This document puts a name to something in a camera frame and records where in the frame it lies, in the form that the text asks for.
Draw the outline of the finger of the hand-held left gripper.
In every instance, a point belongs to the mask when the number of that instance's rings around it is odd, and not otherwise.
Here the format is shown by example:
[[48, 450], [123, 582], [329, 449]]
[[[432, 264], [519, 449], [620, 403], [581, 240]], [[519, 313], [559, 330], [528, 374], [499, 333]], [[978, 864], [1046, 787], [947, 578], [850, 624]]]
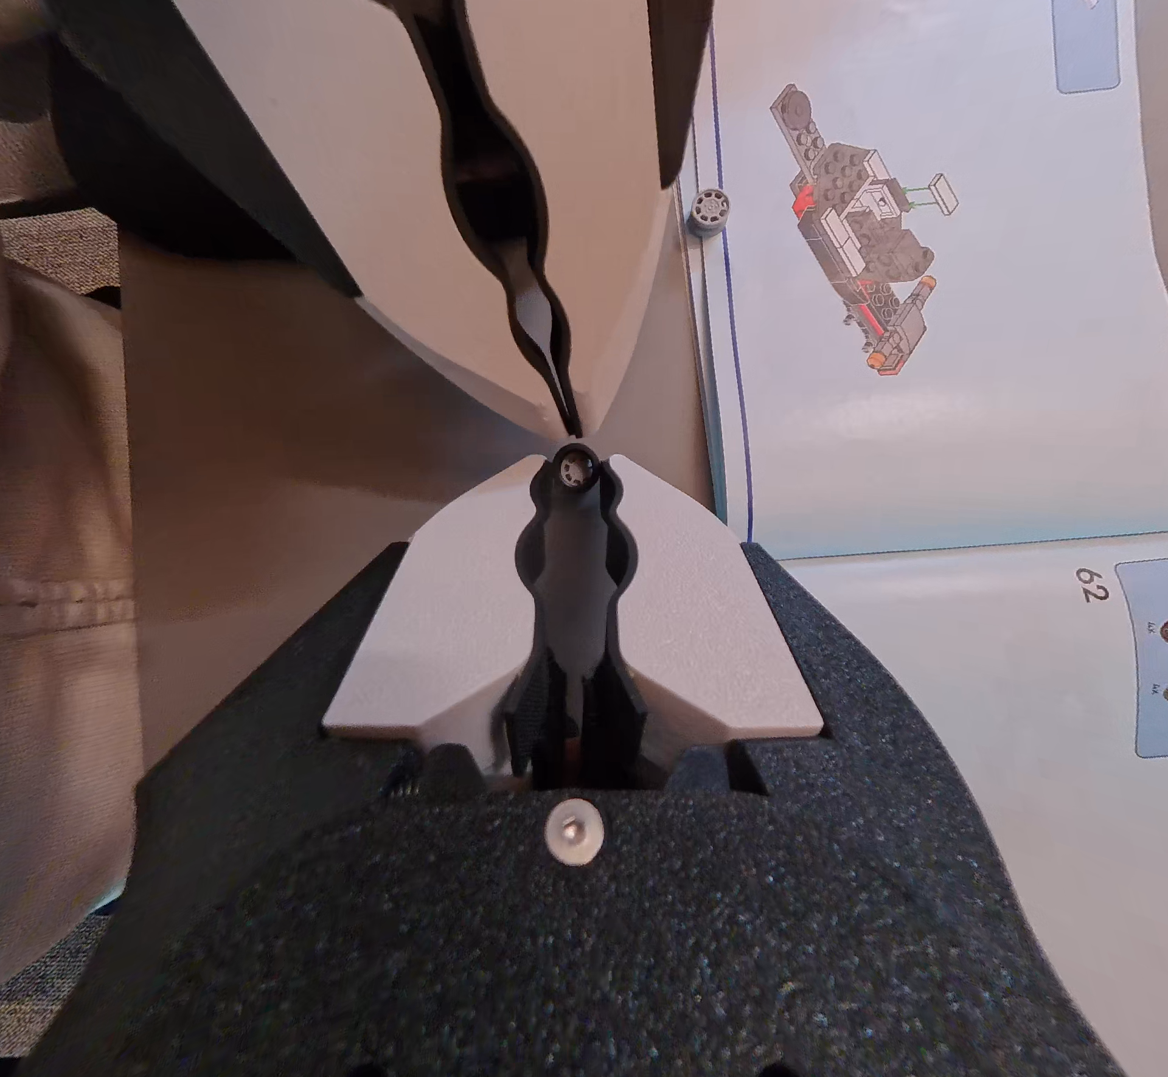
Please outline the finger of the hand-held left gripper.
[[514, 302], [459, 233], [442, 123], [404, 24], [371, 0], [174, 0], [358, 286], [358, 306], [510, 423], [569, 436]]
[[662, 187], [647, 0], [466, 0], [494, 103], [534, 160], [547, 282], [565, 310], [585, 434], [605, 421], [645, 319]]

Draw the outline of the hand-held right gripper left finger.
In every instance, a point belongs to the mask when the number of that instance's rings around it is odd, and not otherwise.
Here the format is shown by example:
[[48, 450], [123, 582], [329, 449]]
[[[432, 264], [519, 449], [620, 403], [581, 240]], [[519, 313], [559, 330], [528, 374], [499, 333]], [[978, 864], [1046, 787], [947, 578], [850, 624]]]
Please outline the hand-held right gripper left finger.
[[532, 653], [536, 611], [517, 540], [543, 465], [517, 461], [417, 531], [326, 712], [327, 734], [461, 745], [488, 776], [508, 770], [501, 708]]

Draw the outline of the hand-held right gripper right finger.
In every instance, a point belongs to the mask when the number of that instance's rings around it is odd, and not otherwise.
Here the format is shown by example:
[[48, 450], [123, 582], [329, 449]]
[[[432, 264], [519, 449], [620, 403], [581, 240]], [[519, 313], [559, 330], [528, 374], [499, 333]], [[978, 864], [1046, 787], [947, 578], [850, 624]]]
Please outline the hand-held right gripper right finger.
[[644, 705], [634, 767], [693, 747], [815, 737], [825, 719], [735, 534], [614, 456], [592, 491], [592, 653]]

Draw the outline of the open lego instruction booklet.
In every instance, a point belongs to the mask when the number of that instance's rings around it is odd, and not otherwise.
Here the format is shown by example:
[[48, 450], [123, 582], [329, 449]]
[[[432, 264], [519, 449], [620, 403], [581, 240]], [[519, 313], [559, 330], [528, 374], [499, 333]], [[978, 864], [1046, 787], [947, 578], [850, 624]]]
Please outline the open lego instruction booklet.
[[1166, 1074], [1166, 0], [717, 0], [680, 189], [718, 513], [947, 745]]

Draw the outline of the beige trousers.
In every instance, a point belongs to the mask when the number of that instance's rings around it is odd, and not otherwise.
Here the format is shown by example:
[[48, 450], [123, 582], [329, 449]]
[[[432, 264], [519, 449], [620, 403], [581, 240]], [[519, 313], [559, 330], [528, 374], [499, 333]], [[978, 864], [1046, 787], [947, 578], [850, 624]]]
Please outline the beige trousers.
[[143, 770], [121, 317], [2, 258], [2, 982], [124, 880]]

